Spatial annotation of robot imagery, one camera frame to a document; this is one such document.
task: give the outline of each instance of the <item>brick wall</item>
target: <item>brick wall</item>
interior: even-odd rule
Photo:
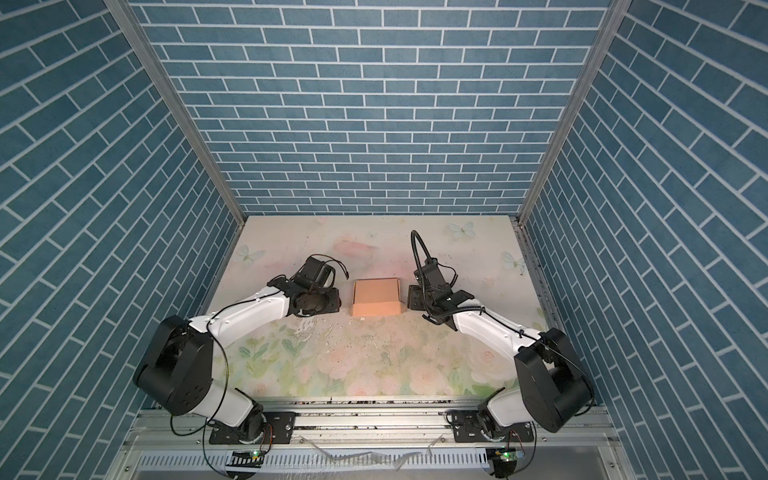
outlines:
[[[247,213],[516,214],[608,0],[256,3],[131,2]]]
[[[529,224],[640,478],[768,478],[767,26],[634,0]]]
[[[103,475],[233,220],[101,0],[0,2],[0,478]]]

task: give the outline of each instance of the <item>orange box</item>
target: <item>orange box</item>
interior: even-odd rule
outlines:
[[[400,302],[399,279],[355,280],[353,316],[398,315],[404,311]]]

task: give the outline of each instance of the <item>black mounting plate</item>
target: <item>black mounting plate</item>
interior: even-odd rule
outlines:
[[[477,443],[487,442],[488,439],[482,434],[478,427],[477,410],[451,410],[449,415],[453,418],[451,423],[453,427],[453,441],[456,443]],[[514,423],[510,427],[518,434],[521,442],[533,442],[533,428],[530,423]]]
[[[290,443],[291,436],[293,435],[293,423],[296,420],[296,413],[294,412],[265,412],[267,425],[272,425],[272,444],[284,445]],[[237,441],[237,435],[234,433],[235,429],[227,427],[225,425],[218,425],[218,430],[211,429],[210,438],[208,443],[211,445],[243,445]]]

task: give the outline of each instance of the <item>floral tabletop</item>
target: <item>floral tabletop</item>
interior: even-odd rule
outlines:
[[[411,230],[431,255],[454,267],[456,289],[516,323],[545,320],[507,217],[250,217],[209,310],[290,276],[312,253],[343,261],[338,313],[289,316],[227,347],[230,385],[254,397],[487,396],[515,388],[514,365],[479,340],[435,326],[420,312],[352,317],[354,280],[400,279],[401,301],[415,283]],[[451,272],[446,270],[449,280]],[[223,380],[223,360],[214,377]]]

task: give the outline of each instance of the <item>metal corner post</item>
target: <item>metal corner post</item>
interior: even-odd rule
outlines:
[[[227,181],[221,174],[214,156],[208,149],[203,136],[200,135],[200,131],[197,129],[187,108],[184,107],[181,96],[176,91],[173,82],[170,81],[160,58],[157,56],[157,52],[150,43],[149,37],[147,37],[146,32],[139,25],[138,18],[136,18],[133,9],[127,0],[104,0],[104,3],[120,27],[120,30],[122,30],[123,35],[125,35],[128,43],[134,49],[134,53],[144,66],[144,70],[147,71],[149,78],[163,98],[168,110],[179,124],[181,132],[190,142],[190,146],[195,154],[197,154],[197,159],[210,176],[227,208],[232,212],[237,224],[243,226],[245,224],[245,213],[240,208],[240,203],[238,203]]]
[[[520,214],[518,215],[518,223],[522,227],[531,216],[531,212],[538,200],[538,196],[544,189],[544,185],[547,182],[550,172],[552,172],[554,163],[558,160],[558,155],[565,144],[565,139],[568,137],[568,133],[571,132],[571,128],[576,121],[576,116],[578,115],[579,110],[581,110],[581,105],[584,103],[587,93],[589,93],[589,88],[592,86],[592,82],[595,77],[598,76],[598,70],[600,70],[600,66],[603,64],[605,54],[608,52],[608,47],[611,46],[611,42],[619,29],[619,25],[621,25],[621,21],[624,20],[624,14],[627,13],[630,3],[632,3],[632,0],[613,0],[611,7],[605,14],[598,35],[595,37],[594,44],[589,51],[589,55],[587,55],[587,59],[584,61],[584,67],[581,69],[581,74],[579,75],[578,80],[576,80],[573,93],[571,93],[568,103],[565,105],[562,118],[558,123],[557,129],[552,134],[547,150],[541,158],[541,164],[538,166],[538,170],[536,170],[536,174],[533,176],[531,188],[528,190],[528,194],[523,200]]]

